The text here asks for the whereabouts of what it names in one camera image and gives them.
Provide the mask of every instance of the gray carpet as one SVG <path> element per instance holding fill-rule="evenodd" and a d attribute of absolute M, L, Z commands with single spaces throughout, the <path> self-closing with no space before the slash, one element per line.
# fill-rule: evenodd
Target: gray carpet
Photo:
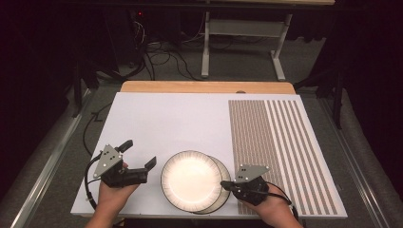
<path fill-rule="evenodd" d="M 210 77 L 207 79 L 208 81 L 276 81 L 273 66 L 269 61 L 267 52 L 267 46 L 271 45 L 272 41 L 251 44 L 238 42 L 227 49 L 221 49 L 227 46 L 225 42 L 225 40 L 219 40 L 217 43 L 213 43 L 215 49 L 211 51 Z M 154 64 L 156 79 L 190 80 L 186 78 L 189 76 L 189 72 L 194 77 L 199 77 L 201 74 L 202 47 L 198 46 L 198 44 L 192 43 L 192 47 L 182 46 L 176 50 L 181 54 L 186 63 L 175 52 L 171 52 L 173 56 L 169 57 L 166 54 L 161 54 L 162 50 L 154 48 L 154 52 L 150 52 L 149 55 Z M 280 55 L 280 60 L 289 82 L 295 83 L 308 76 L 322 44 L 323 42 L 305 44 L 301 40 L 286 42 Z M 173 50 L 174 48 L 164 46 L 165 52 L 168 49 Z M 149 72 L 152 73 L 149 63 L 147 66 Z M 121 67 L 121 73 L 123 74 L 129 70 L 126 66 Z M 140 74 L 130 79 L 149 80 L 149 75 L 147 70 L 143 70 Z M 45 189 L 45 195 L 39 199 L 40 203 L 27 227 L 83 227 L 87 223 L 88 218 L 73 216 L 70 213 L 71 206 L 83 179 L 86 165 L 90 159 L 83 145 L 83 134 L 88 121 L 92 117 L 91 112 L 97 112 L 112 102 L 114 95 L 119 89 L 119 84 L 102 81 L 100 88 L 93 91 L 93 96 L 88 107 L 83 110 L 83 118 L 67 143 L 65 156 L 60 161 L 51 183 Z M 326 110 L 326 105 L 324 105 L 328 101 L 318 100 L 313 91 L 314 88 L 305 88 L 298 91 L 298 93 L 302 97 L 319 145 L 329 165 L 334 181 L 338 186 L 348 218 L 307 219 L 305 221 L 306 225 L 312 228 L 324 226 L 329 228 L 376 227 L 367 205 L 362 199 L 361 192 L 357 188 L 350 168 L 351 165 L 348 163 L 343 152 L 342 143 L 340 143 L 337 135 L 339 131 L 335 130 L 333 123 L 329 120 L 329 113 Z M 342 133 L 347 136 L 348 144 L 355 152 L 355 155 L 357 155 L 363 172 L 365 172 L 370 185 L 375 190 L 375 195 L 379 200 L 382 210 L 388 215 L 387 219 L 389 220 L 390 227 L 403 227 L 401 202 L 396 201 L 398 199 L 396 193 L 374 158 L 371 148 L 368 147 L 365 138 L 362 136 L 348 98 L 344 96 L 344 99 Z M 107 111 L 108 108 L 102 111 L 99 119 L 105 120 Z M 22 170 L 7 198 L 2 201 L 0 207 L 0 227 L 10 227 L 14 221 L 24 200 L 27 198 L 30 188 L 45 165 L 51 150 L 54 146 L 57 146 L 58 138 L 55 135 L 62 134 L 59 132 L 62 131 L 60 128 L 66 129 L 63 125 L 69 123 L 68 116 L 70 116 L 70 112 L 71 109 L 68 109 L 65 114 L 64 118 L 67 119 L 66 122 L 60 121 L 49 132 L 43 144 L 30 158 L 26 168 Z M 98 141 L 103 124 L 104 122 L 91 122 L 86 130 L 86 144 L 91 151 Z M 149 221 L 149 226 L 147 227 L 152 227 L 152 222 Z M 185 222 L 181 224 L 184 224 L 182 227 L 185 227 L 196 226 L 199 223 Z"/>

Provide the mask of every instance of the gray floor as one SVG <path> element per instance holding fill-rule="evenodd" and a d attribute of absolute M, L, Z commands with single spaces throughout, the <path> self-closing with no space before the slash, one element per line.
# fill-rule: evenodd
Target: gray floor
<path fill-rule="evenodd" d="M 238 39 L 242 42 L 236 42 L 226 49 L 221 48 L 227 46 L 228 40 L 220 39 L 212 44 L 214 48 L 211 50 L 210 77 L 207 81 L 276 81 L 268 55 L 268 47 L 274 44 L 273 41 L 246 44 L 245 41 L 254 40 L 242 37 Z M 285 43 L 280 60 L 288 82 L 295 83 L 308 76 L 323 42 L 305 44 L 302 40 L 296 40 Z M 174 50 L 173 47 L 164 46 L 164 53 L 159 49 L 158 55 L 149 54 L 155 65 L 156 80 L 189 80 L 179 70 L 185 76 L 189 76 L 190 72 L 194 77 L 200 77 L 202 48 L 198 43 L 190 43 L 189 46 L 183 45 L 177 49 L 186 61 L 189 72 L 186 72 L 184 62 L 173 51 L 170 53 L 177 57 L 178 64 L 172 56 L 164 63 L 168 59 L 165 53 L 169 49 Z M 121 68 L 122 73 L 128 70 L 125 66 Z M 130 79 L 149 80 L 149 74 L 147 70 L 143 70 Z M 110 103 L 119 89 L 119 84 L 102 80 L 98 90 L 87 93 L 86 106 L 75 119 L 71 118 L 74 105 L 70 104 L 32 154 L 1 202 L 0 227 L 11 227 L 14 221 L 21 222 L 15 227 L 83 227 L 87 223 L 88 218 L 73 216 L 69 212 L 90 159 L 83 145 L 83 134 L 91 112 Z M 330 119 L 331 99 L 317 99 L 314 89 L 303 88 L 297 93 L 302 97 L 349 217 L 308 219 L 305 221 L 307 227 L 403 227 L 402 203 L 363 137 L 347 93 L 343 96 L 341 113 L 343 129 L 338 130 Z M 107 111 L 108 109 L 102 111 L 99 118 L 105 120 Z M 103 124 L 104 122 L 89 124 L 86 144 L 90 149 L 95 147 Z M 22 222 L 18 218 L 24 215 L 19 213 L 27 206 L 26 199 L 35 190 L 32 187 L 36 186 L 38 177 L 44 174 L 43 169 L 47 167 L 48 160 L 58 151 L 62 151 L 61 158 L 56 162 L 54 171 L 47 175 L 48 184 L 37 190 L 40 194 L 30 208 L 32 213 L 27 215 L 27 222 Z"/>

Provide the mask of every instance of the black cable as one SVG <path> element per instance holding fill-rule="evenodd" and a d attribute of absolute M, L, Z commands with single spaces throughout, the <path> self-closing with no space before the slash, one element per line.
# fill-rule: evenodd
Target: black cable
<path fill-rule="evenodd" d="M 92 117 L 91 117 L 91 119 L 89 119 L 88 123 L 86 123 L 86 127 L 84 128 L 84 132 L 83 132 L 83 145 L 84 145 L 84 148 L 86 149 L 86 152 L 87 152 L 87 154 L 88 154 L 89 156 L 92 156 L 92 153 L 91 153 L 91 151 L 89 150 L 88 146 L 86 145 L 86 131 L 88 130 L 89 124 L 91 124 L 92 121 L 94 121 L 94 122 L 101 122 L 101 121 L 102 121 L 102 120 L 98 119 L 98 117 L 99 117 L 100 113 L 101 113 L 104 109 L 106 109 L 107 107 L 109 107 L 110 105 L 112 105 L 112 103 L 109 103 L 109 104 L 103 106 L 103 107 L 102 107 L 100 110 L 98 110 L 97 112 L 91 112 Z"/>
<path fill-rule="evenodd" d="M 280 199 L 285 200 L 285 201 L 288 203 L 288 205 L 291 205 L 291 206 L 292 206 L 292 209 L 291 209 L 291 210 L 293 211 L 294 218 L 296 218 L 296 220 L 299 220 L 299 215 L 298 215 L 298 211 L 297 211 L 296 206 L 293 204 L 293 202 L 290 200 L 290 198 L 287 196 L 287 194 L 286 194 L 280 187 L 278 187 L 278 186 L 275 185 L 275 184 L 273 184 L 273 185 L 274 185 L 276 188 L 278 188 L 278 189 L 282 192 L 282 194 L 283 194 L 284 196 L 281 196 L 281 195 L 275 194 L 275 193 L 269 193 L 269 196 L 277 197 L 277 198 L 280 198 Z"/>
<path fill-rule="evenodd" d="M 151 64 L 151 69 L 152 69 L 152 77 L 150 77 L 151 81 L 155 81 L 155 70 L 154 70 L 153 63 L 151 62 L 151 58 L 147 52 L 145 53 L 145 56 L 147 56 L 148 62 Z"/>
<path fill-rule="evenodd" d="M 181 56 L 181 54 L 178 52 L 178 51 L 176 51 L 176 50 L 171 50 L 172 52 L 175 52 L 180 58 L 181 58 L 181 60 L 183 61 L 183 63 L 184 63 L 184 68 L 185 68 L 185 70 L 186 70 L 186 72 L 189 74 L 189 76 L 190 76 L 190 78 L 191 79 L 193 79 L 193 80 L 195 80 L 195 81 L 204 81 L 204 79 L 199 79 L 199 78 L 196 78 L 196 77 L 194 77 L 193 76 L 193 74 L 189 71 L 189 68 L 187 67 L 187 62 L 184 60 L 184 58 Z M 181 75 L 182 76 L 184 76 L 183 74 L 182 74 L 182 72 L 180 71 L 180 69 L 179 69 L 179 62 L 177 61 L 177 67 L 178 67 L 178 71 L 181 73 Z"/>
<path fill-rule="evenodd" d="M 100 180 L 101 180 L 101 179 L 94 179 L 94 180 L 90 181 L 90 182 L 88 183 L 88 185 L 90 185 L 92 182 L 100 181 Z"/>
<path fill-rule="evenodd" d="M 92 208 L 94 208 L 94 210 L 97 208 L 97 203 L 95 202 L 94 198 L 92 197 L 91 192 L 89 191 L 88 188 L 88 171 L 89 168 L 91 167 L 91 165 L 93 163 L 95 163 L 97 160 L 99 160 L 101 158 L 101 154 L 97 155 L 94 159 L 92 159 L 89 164 L 86 166 L 86 172 L 84 174 L 84 187 L 86 188 L 86 199 L 89 201 L 89 203 L 91 204 Z"/>

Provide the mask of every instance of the dark background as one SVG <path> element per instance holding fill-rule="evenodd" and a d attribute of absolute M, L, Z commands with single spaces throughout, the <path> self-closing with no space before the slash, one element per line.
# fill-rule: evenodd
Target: dark background
<path fill-rule="evenodd" d="M 367 9 L 359 13 L 296 13 L 287 39 L 303 36 L 310 42 L 327 38 L 313 75 L 340 59 L 348 60 L 340 70 L 344 87 L 374 153 L 403 198 L 403 49 L 399 11 L 391 0 L 345 1 L 345 5 L 366 5 Z M 177 45 L 181 41 L 178 31 L 197 32 L 195 27 L 199 28 L 201 20 L 196 12 L 177 10 L 152 10 L 146 16 L 145 23 L 153 35 Z M 170 24 L 159 25 L 158 21 L 167 21 L 166 18 L 171 19 Z M 65 94 L 72 85 L 77 60 L 84 56 L 114 69 L 117 59 L 108 38 L 105 15 L 98 9 L 60 10 L 60 6 L 47 0 L 2 2 L 0 28 L 1 199 L 65 110 Z M 81 51 L 79 56 L 75 48 Z M 88 67 L 90 75 L 95 75 L 95 68 Z M 338 72 L 310 86 L 333 87 Z"/>

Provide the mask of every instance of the table leg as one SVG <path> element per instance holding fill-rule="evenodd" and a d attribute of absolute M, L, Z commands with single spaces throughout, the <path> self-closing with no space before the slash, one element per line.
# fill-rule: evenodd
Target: table leg
<path fill-rule="evenodd" d="M 278 38 L 278 46 L 276 50 L 271 51 L 271 57 L 273 61 L 273 65 L 275 67 L 275 71 L 279 81 L 285 81 L 284 72 L 282 71 L 281 63 L 279 61 L 279 54 L 281 52 L 282 46 L 285 41 L 285 36 L 287 35 L 288 28 L 290 27 L 291 18 L 293 14 L 287 14 L 284 21 L 284 26 L 282 27 L 281 34 Z"/>
<path fill-rule="evenodd" d="M 209 37 L 210 37 L 210 12 L 206 12 L 204 23 L 204 49 L 202 53 L 202 62 L 201 62 L 201 76 L 203 78 L 208 77 L 208 69 L 210 68 Z"/>

